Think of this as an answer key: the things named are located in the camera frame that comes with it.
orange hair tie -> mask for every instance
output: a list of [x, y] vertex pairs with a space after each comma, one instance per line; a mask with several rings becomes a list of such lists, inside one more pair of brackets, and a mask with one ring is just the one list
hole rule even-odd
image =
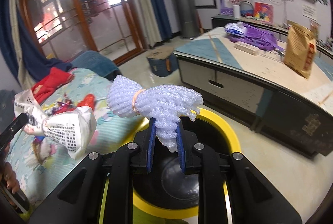
[[137, 100], [137, 97], [140, 93], [142, 93], [143, 91], [145, 91], [145, 89], [141, 89], [138, 90], [134, 95], [133, 95], [133, 99], [132, 99], [132, 110], [136, 113], [139, 114], [139, 112], [137, 111], [137, 109], [135, 108], [135, 101]]

blue and white package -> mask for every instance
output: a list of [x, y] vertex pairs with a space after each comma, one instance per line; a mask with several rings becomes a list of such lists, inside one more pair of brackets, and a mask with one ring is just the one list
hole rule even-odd
[[228, 23], [227, 25], [224, 26], [224, 30], [228, 34], [240, 37], [245, 37], [247, 32], [247, 28], [244, 27], [242, 22]]

beige curtain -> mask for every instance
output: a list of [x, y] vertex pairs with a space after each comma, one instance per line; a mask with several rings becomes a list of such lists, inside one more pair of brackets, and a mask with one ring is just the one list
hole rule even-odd
[[19, 72], [17, 79], [23, 90], [31, 88], [35, 81], [30, 76], [29, 72], [24, 67], [22, 49], [20, 42], [19, 27], [17, 22], [17, 11], [16, 11], [17, 0], [9, 0], [9, 16], [10, 16], [10, 25], [12, 27], [12, 37], [14, 42], [14, 48], [16, 52], [16, 59], [19, 66]]
[[139, 4], [144, 23], [143, 25], [146, 28], [149, 44], [153, 47], [155, 43], [162, 41], [162, 37], [159, 33], [159, 27], [155, 18], [154, 9], [151, 0], [139, 0]]

metal screw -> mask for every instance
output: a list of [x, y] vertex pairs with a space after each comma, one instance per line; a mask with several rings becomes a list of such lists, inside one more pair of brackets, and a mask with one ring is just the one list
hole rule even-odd
[[129, 144], [127, 144], [127, 148], [130, 150], [134, 150], [138, 147], [138, 145], [135, 142], [131, 142]]
[[98, 153], [96, 153], [96, 152], [92, 152], [89, 154], [89, 158], [91, 160], [95, 160], [97, 157], [98, 157]]
[[202, 149], [205, 148], [205, 145], [203, 145], [203, 144], [195, 144], [194, 148], [197, 149], [197, 150], [202, 150]]
[[234, 153], [232, 157], [236, 160], [241, 160], [243, 158], [243, 155], [241, 153]]

blue gripper pad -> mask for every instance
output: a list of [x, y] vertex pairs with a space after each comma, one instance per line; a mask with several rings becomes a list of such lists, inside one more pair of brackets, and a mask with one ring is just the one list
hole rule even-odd
[[150, 173], [153, 166], [153, 156], [154, 156], [154, 148], [155, 148], [155, 139], [156, 139], [156, 126], [155, 126], [155, 118], [151, 118], [150, 122], [152, 123], [152, 131], [150, 132], [149, 137], [149, 145], [147, 150], [147, 172]]
[[184, 150], [184, 145], [183, 145], [183, 141], [181, 138], [179, 123], [177, 125], [176, 133], [177, 133], [176, 142], [177, 142], [179, 166], [181, 168], [181, 172], [184, 173], [185, 172], [185, 150]]

